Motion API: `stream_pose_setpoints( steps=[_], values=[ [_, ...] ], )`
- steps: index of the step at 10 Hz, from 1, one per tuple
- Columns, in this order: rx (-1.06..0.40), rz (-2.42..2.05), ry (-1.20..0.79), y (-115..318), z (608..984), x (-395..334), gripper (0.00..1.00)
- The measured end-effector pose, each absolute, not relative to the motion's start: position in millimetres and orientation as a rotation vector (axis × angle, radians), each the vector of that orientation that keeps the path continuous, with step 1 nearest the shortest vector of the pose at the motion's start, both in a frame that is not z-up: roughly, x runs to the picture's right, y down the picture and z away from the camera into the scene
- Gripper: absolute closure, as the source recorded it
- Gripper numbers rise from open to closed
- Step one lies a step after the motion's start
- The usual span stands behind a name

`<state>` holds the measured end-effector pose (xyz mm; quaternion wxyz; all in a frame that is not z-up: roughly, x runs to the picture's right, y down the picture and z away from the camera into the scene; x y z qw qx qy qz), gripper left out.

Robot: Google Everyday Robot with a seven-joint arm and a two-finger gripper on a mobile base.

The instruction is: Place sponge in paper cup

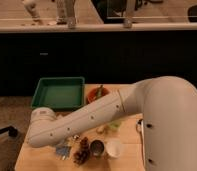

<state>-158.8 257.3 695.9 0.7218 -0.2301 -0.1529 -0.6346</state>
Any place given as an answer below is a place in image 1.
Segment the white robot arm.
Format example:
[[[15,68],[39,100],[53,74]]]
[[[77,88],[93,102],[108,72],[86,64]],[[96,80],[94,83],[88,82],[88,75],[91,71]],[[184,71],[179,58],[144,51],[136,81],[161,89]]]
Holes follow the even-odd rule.
[[[27,142],[33,148],[57,145],[132,114],[143,115],[145,171],[197,171],[197,88],[175,76],[138,81],[62,118],[37,108]]]

